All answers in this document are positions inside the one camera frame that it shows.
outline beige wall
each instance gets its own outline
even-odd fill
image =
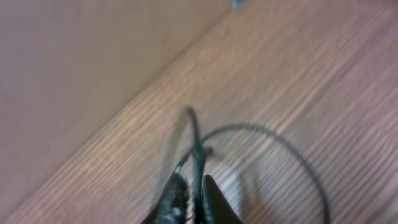
[[[0,222],[229,7],[0,1]]]

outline floor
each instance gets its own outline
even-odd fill
[[[245,121],[291,140],[320,173],[334,223],[398,223],[397,39],[393,1],[248,0],[7,223],[139,223],[188,147],[187,131],[170,140],[186,105],[203,132]],[[209,144],[206,171],[245,223],[320,222],[315,186],[283,147],[242,132]]]

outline black wire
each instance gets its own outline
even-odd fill
[[[319,196],[321,198],[322,204],[323,204],[323,220],[325,224],[332,224],[332,219],[331,219],[331,212],[330,212],[330,205],[328,201],[328,197],[326,196],[325,190],[322,187],[322,183],[320,181],[320,178],[318,177],[317,172],[311,165],[309,161],[306,160],[306,158],[303,157],[303,155],[300,153],[299,149],[295,147],[292,143],[290,143],[285,137],[283,137],[280,134],[277,134],[275,131],[265,127],[261,126],[258,124],[247,124],[247,123],[241,123],[241,124],[229,124],[226,126],[222,126],[220,128],[215,129],[214,131],[204,135],[204,137],[200,137],[200,130],[199,130],[199,125],[198,125],[198,120],[197,116],[195,114],[195,111],[192,108],[188,108],[187,110],[189,117],[191,118],[192,121],[192,128],[193,128],[193,146],[190,148],[190,150],[182,157],[182,159],[179,161],[176,170],[181,168],[181,166],[184,165],[184,163],[187,161],[189,155],[193,155],[194,159],[196,160],[198,165],[198,170],[196,178],[200,179],[201,183],[201,176],[203,175],[203,168],[204,168],[204,163],[206,161],[206,156],[205,157],[200,157],[199,159],[195,155],[204,155],[204,149],[203,149],[203,144],[210,140],[211,138],[219,135],[219,134],[224,134],[230,131],[239,131],[239,130],[245,130],[249,132],[255,132],[255,133],[261,133],[264,134],[268,137],[272,137],[275,141],[279,142],[281,145],[283,145],[290,153],[293,154],[293,156],[298,159],[301,163],[301,165],[304,166],[305,170],[309,174],[309,176],[312,178],[314,184],[317,186]]]
[[[274,138],[277,142],[279,142],[281,145],[286,147],[286,149],[289,150],[290,153],[293,154],[300,162],[301,165],[304,166],[305,170],[309,174],[309,176],[312,178],[314,181],[315,185],[317,186],[319,196],[321,198],[322,204],[323,204],[323,220],[325,224],[332,224],[332,219],[331,219],[331,212],[330,212],[330,205],[328,201],[328,197],[326,196],[325,190],[322,187],[322,183],[318,177],[317,172],[307,161],[303,155],[301,155],[300,151],[292,144],[290,143],[285,137],[277,134],[275,131],[265,127],[265,126],[260,126],[258,124],[229,124],[226,126],[222,126],[220,128],[215,129],[214,131],[206,134],[202,139],[201,142],[205,143],[206,141],[210,140],[211,138],[227,133],[230,131],[238,131],[238,130],[245,130],[249,132],[256,132],[256,133],[261,133],[265,134],[266,136]]]

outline wood grain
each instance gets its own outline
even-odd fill
[[[394,222],[395,10],[364,1],[248,1],[181,56],[27,199],[7,223],[139,223],[185,105],[204,132],[237,121],[285,134],[322,176],[335,223]],[[228,133],[207,168],[246,223],[317,223],[298,162]]]

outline blurry black object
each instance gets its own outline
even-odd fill
[[[187,109],[187,113],[192,121],[193,145],[190,150],[180,159],[173,171],[169,181],[166,183],[162,195],[154,209],[148,214],[142,222],[144,224],[183,224],[187,220],[188,207],[188,184],[180,173],[180,170],[189,156],[194,160],[193,176],[193,222],[194,224],[241,224],[242,221],[229,206],[221,190],[216,185],[213,178],[209,175],[203,177],[206,159],[213,153],[212,148],[204,147],[203,143],[217,134],[227,131],[246,130],[265,134],[274,138],[280,144],[285,146],[304,166],[309,176],[317,186],[323,203],[324,223],[330,224],[331,213],[326,193],[318,178],[317,173],[311,164],[301,155],[300,151],[283,136],[274,131],[256,124],[231,124],[220,127],[211,133],[200,136],[197,116],[192,108]]]

